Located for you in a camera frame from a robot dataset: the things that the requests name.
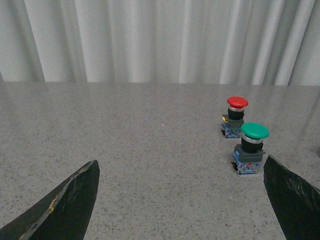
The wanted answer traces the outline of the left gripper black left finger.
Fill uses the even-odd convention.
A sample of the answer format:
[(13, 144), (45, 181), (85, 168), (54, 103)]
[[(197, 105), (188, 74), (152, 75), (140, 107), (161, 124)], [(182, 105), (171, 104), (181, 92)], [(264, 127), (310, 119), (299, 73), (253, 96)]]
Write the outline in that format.
[(0, 230), (2, 240), (82, 240), (96, 202), (97, 160), (89, 161)]

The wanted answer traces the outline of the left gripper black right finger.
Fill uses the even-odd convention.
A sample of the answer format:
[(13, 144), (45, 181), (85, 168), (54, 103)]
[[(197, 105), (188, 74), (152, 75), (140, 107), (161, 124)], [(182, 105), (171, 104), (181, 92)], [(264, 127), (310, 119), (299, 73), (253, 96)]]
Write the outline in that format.
[(263, 182), (287, 240), (320, 238), (320, 190), (269, 155)]

